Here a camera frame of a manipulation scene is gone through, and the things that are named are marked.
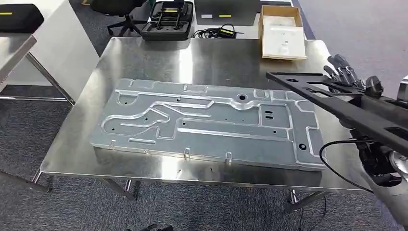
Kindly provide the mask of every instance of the black cable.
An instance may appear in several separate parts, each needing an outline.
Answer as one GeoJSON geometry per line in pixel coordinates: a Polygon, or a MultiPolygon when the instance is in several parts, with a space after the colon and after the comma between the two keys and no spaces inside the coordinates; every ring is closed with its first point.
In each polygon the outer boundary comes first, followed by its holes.
{"type": "Polygon", "coordinates": [[[199,37],[201,39],[202,38],[206,38],[206,39],[218,38],[219,33],[221,32],[221,30],[223,29],[224,26],[231,26],[232,27],[233,32],[232,32],[232,34],[230,36],[231,39],[233,39],[236,36],[236,34],[243,34],[242,32],[236,32],[234,25],[227,23],[227,24],[224,24],[224,25],[222,25],[221,27],[218,27],[218,28],[207,28],[207,29],[203,29],[203,30],[197,30],[196,32],[193,33],[193,35],[191,37],[192,38],[199,37]]]}
{"type": "Polygon", "coordinates": [[[323,216],[321,216],[320,220],[319,220],[314,226],[312,226],[312,227],[309,229],[309,231],[312,231],[314,228],[316,228],[316,226],[319,225],[319,224],[323,221],[324,217],[326,216],[327,200],[326,200],[326,197],[323,197],[323,198],[324,198],[323,216]]]}
{"type": "Polygon", "coordinates": [[[233,33],[232,33],[232,35],[231,35],[231,38],[234,37],[234,35],[235,35],[235,27],[234,27],[234,25],[231,24],[231,23],[226,23],[226,24],[222,25],[222,26],[218,29],[217,34],[216,34],[216,38],[218,37],[219,32],[222,30],[222,28],[223,28],[224,26],[231,26],[231,27],[232,27],[233,33]]]}
{"type": "Polygon", "coordinates": [[[340,173],[338,173],[336,170],[334,170],[334,169],[324,160],[324,158],[323,158],[323,150],[324,150],[325,148],[329,147],[330,145],[340,144],[340,143],[367,143],[367,142],[375,142],[375,140],[346,140],[346,141],[333,141],[333,142],[329,142],[329,143],[323,145],[322,148],[320,148],[319,156],[320,156],[321,161],[324,163],[324,165],[325,165],[326,167],[328,167],[332,172],[334,172],[337,176],[339,176],[339,177],[342,178],[343,180],[347,181],[348,183],[350,183],[350,184],[356,186],[356,187],[359,188],[359,189],[363,189],[363,190],[366,190],[366,191],[368,191],[368,192],[370,192],[370,193],[374,193],[372,190],[367,189],[367,188],[364,188],[363,186],[358,185],[358,184],[356,184],[356,183],[350,181],[349,179],[343,177],[342,175],[340,175],[340,173]]]}

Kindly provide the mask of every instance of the metal panel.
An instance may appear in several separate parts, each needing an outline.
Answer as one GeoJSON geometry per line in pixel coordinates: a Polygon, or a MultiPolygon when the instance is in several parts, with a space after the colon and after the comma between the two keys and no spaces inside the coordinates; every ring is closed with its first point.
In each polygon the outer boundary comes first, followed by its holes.
{"type": "Polygon", "coordinates": [[[90,142],[255,166],[325,168],[313,104],[283,90],[122,79],[90,142]]]}
{"type": "Polygon", "coordinates": [[[0,34],[0,84],[36,42],[30,34],[0,34]]]}

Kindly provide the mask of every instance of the office chair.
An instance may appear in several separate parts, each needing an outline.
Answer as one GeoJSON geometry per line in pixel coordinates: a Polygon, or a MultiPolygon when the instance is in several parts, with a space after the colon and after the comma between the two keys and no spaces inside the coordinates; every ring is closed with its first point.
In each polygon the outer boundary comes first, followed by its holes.
{"type": "Polygon", "coordinates": [[[90,4],[92,10],[107,14],[110,16],[125,17],[125,21],[108,26],[109,35],[114,35],[111,28],[121,27],[119,37],[122,37],[129,29],[140,34],[140,30],[136,25],[146,24],[146,20],[133,20],[133,16],[129,15],[133,9],[140,7],[146,0],[93,0],[90,4]]]}

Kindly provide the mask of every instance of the white paper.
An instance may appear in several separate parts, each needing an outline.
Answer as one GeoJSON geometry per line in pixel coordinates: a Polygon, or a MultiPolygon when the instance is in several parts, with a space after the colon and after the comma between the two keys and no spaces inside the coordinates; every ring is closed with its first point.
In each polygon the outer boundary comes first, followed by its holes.
{"type": "Polygon", "coordinates": [[[263,56],[306,58],[302,27],[264,26],[263,56]]]}

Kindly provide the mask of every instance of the black bag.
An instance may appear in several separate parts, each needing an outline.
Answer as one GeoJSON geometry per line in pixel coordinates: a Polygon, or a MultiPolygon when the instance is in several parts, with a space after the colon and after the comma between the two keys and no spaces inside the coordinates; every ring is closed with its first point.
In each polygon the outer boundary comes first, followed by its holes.
{"type": "Polygon", "coordinates": [[[0,33],[34,33],[44,17],[34,4],[0,5],[0,33]]]}

